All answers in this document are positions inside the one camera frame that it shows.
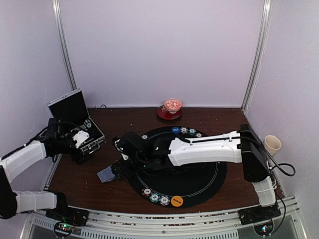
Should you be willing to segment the orange big blind button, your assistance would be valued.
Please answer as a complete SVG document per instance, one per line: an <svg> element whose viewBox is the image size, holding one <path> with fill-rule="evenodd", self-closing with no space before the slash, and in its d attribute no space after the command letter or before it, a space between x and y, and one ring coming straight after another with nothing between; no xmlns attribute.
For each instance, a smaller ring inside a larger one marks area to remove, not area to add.
<svg viewBox="0 0 319 239"><path fill-rule="evenodd" d="M171 198L170 202L174 207L181 207L184 203L184 200L181 196L176 195Z"/></svg>

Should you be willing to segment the blue small blind button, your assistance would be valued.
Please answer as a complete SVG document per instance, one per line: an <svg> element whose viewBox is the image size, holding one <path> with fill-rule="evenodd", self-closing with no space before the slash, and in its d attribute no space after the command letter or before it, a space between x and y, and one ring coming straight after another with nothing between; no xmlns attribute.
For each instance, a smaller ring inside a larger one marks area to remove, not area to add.
<svg viewBox="0 0 319 239"><path fill-rule="evenodd" d="M173 127L173 128L171 129L171 131L172 131L173 133L175 133L175 134L178 134L178 133L181 132L180 127L177 127L177 126Z"/></svg>

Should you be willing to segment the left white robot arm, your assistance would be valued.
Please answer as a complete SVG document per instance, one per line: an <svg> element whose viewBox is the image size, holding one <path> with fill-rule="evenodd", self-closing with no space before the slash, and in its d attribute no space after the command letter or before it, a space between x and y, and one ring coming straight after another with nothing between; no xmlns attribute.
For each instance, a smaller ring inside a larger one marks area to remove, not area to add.
<svg viewBox="0 0 319 239"><path fill-rule="evenodd" d="M51 211L61 221L72 217L66 196L50 191L14 191L12 181L26 169L48 157L59 154L80 155L90 135L75 123L50 118L27 143L0 159L0 217L10 219L20 213Z"/></svg>

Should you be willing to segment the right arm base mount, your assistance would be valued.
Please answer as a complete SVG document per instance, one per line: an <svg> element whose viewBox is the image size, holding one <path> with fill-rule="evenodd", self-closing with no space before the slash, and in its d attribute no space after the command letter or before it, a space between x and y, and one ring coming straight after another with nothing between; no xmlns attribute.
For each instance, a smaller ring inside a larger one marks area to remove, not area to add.
<svg viewBox="0 0 319 239"><path fill-rule="evenodd" d="M262 237L270 236L275 231L274 218L281 215L275 206L241 209L238 211L241 225L253 225L254 232Z"/></svg>

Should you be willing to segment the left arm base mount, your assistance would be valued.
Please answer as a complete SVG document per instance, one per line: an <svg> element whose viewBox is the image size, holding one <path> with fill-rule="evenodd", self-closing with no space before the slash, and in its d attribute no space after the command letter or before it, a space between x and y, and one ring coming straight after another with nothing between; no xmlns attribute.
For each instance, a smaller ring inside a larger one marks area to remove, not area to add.
<svg viewBox="0 0 319 239"><path fill-rule="evenodd" d="M58 209L45 210L47 218L54 219L53 232L58 238L64 239L70 236L76 227L86 226L89 211L68 207L66 212Z"/></svg>

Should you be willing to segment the grey playing card deck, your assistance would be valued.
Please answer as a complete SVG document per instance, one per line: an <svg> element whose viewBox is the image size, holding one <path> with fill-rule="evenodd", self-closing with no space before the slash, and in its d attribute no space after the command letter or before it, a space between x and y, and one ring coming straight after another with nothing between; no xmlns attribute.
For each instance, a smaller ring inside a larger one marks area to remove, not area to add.
<svg viewBox="0 0 319 239"><path fill-rule="evenodd" d="M116 175L112 172L111 166L99 171L97 176L102 183L111 182L116 178Z"/></svg>

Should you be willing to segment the green chips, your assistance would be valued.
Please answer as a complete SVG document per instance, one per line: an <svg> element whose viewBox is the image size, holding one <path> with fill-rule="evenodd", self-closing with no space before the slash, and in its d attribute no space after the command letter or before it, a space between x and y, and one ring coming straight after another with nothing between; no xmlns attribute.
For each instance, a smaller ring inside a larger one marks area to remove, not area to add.
<svg viewBox="0 0 319 239"><path fill-rule="evenodd" d="M188 133L191 135L195 135L196 134L196 130L194 128L189 128L188 129Z"/></svg>
<svg viewBox="0 0 319 239"><path fill-rule="evenodd" d="M149 200L152 202L152 203L157 203L160 199L160 196L156 193L152 193L150 196L149 196Z"/></svg>

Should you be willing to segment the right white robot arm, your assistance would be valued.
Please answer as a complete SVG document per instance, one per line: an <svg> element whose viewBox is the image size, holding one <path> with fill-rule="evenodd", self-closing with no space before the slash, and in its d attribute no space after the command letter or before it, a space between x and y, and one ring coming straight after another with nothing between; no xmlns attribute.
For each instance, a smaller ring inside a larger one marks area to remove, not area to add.
<svg viewBox="0 0 319 239"><path fill-rule="evenodd" d="M142 135L128 132L112 144L121 157L109 168L111 178L127 178L154 204L175 208L201 204L222 187L228 163L240 163L258 197L256 216L265 220L275 211L272 170L283 164L246 124L215 136L188 127L160 127Z"/></svg>

